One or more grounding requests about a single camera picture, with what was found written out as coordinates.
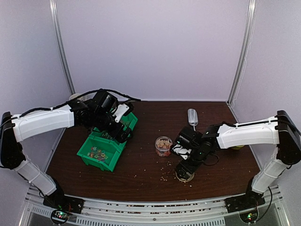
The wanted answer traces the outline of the clear plastic jar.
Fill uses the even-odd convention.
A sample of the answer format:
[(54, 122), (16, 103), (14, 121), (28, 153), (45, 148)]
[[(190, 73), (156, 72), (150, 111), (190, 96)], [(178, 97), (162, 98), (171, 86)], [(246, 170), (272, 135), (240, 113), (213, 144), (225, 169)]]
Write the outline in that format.
[(171, 154), (170, 148), (173, 142), (168, 137), (158, 137), (155, 141), (156, 153), (159, 157), (168, 157)]

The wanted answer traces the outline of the green bin compartment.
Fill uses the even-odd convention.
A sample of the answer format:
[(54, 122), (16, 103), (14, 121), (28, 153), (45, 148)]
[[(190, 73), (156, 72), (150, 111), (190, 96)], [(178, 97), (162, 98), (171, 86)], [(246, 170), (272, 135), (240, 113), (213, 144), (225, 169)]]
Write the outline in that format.
[(122, 116), (120, 122), (124, 126), (123, 131), (128, 134), (128, 137), (131, 137), (138, 122), (137, 117), (133, 113), (129, 113), (127, 116)]
[(115, 149), (118, 152), (122, 152), (125, 147), (126, 143), (120, 143), (117, 140), (113, 139), (108, 132), (105, 131), (99, 131), (98, 129), (94, 128), (92, 132), (90, 133), (89, 137), (95, 138), (97, 141), (99, 141), (102, 144), (107, 144), (111, 149)]

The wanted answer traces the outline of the gold jar lid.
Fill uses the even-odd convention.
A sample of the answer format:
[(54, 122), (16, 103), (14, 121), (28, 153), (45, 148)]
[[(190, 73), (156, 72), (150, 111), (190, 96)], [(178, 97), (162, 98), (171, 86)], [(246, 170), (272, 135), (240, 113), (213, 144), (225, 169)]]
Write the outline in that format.
[(188, 178), (181, 177), (177, 172), (175, 173), (175, 176), (179, 181), (186, 183), (186, 182), (191, 181), (194, 178), (195, 173), (189, 175)]

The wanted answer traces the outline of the metal scoop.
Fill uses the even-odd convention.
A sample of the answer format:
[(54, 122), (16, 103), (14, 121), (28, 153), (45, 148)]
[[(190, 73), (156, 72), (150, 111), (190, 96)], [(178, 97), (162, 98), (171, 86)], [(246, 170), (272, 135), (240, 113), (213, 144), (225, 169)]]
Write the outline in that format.
[(188, 123), (193, 127), (193, 130), (196, 131), (196, 126), (198, 125), (198, 114), (195, 109), (188, 109)]

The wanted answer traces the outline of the green bin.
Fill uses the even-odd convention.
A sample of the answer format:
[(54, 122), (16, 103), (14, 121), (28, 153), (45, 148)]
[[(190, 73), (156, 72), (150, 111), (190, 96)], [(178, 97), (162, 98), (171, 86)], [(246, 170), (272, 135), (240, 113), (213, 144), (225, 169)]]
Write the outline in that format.
[(86, 165), (113, 172), (122, 150), (112, 140), (88, 137), (77, 152)]

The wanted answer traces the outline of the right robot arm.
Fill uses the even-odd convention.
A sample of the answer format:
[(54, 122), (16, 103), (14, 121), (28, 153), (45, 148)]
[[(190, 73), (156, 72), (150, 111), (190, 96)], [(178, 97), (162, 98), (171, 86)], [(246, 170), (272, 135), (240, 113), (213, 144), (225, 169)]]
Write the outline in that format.
[(285, 169), (301, 160), (301, 133), (284, 110), (260, 121), (211, 125), (204, 133), (184, 127), (171, 148), (171, 152), (182, 157), (175, 174), (180, 181), (189, 181), (215, 151), (257, 144), (276, 145), (276, 149), (241, 197), (241, 204), (250, 208)]

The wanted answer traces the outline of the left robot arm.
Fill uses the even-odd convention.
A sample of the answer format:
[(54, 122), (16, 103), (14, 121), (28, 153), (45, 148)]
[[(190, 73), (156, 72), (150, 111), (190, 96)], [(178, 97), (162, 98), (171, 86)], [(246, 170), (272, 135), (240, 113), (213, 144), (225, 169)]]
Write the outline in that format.
[(53, 177), (41, 171), (23, 153), (21, 142), (56, 129), (85, 126), (105, 131), (119, 143), (124, 143), (131, 130), (124, 128), (121, 118), (132, 109), (131, 103), (74, 99), (58, 108), (38, 108), (16, 115), (6, 112), (0, 126), (0, 166), (17, 172), (57, 209), (63, 209), (68, 204), (64, 191)]

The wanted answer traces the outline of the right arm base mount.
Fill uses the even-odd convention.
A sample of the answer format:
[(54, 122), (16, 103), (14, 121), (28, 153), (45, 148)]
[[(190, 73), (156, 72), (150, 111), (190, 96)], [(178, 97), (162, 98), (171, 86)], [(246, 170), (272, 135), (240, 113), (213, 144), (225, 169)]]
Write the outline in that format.
[(249, 197), (245, 194), (230, 197), (225, 199), (224, 201), (228, 213), (252, 209), (257, 206), (264, 205), (266, 203), (263, 197)]

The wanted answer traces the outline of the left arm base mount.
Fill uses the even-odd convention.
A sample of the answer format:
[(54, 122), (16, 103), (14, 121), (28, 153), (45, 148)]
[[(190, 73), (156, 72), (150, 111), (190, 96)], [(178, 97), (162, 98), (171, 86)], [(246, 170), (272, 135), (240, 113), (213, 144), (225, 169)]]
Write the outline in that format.
[(80, 214), (84, 206), (84, 200), (81, 198), (65, 196), (63, 200), (52, 201), (49, 197), (46, 197), (43, 200), (43, 205), (52, 207), (54, 209), (63, 210), (67, 213)]

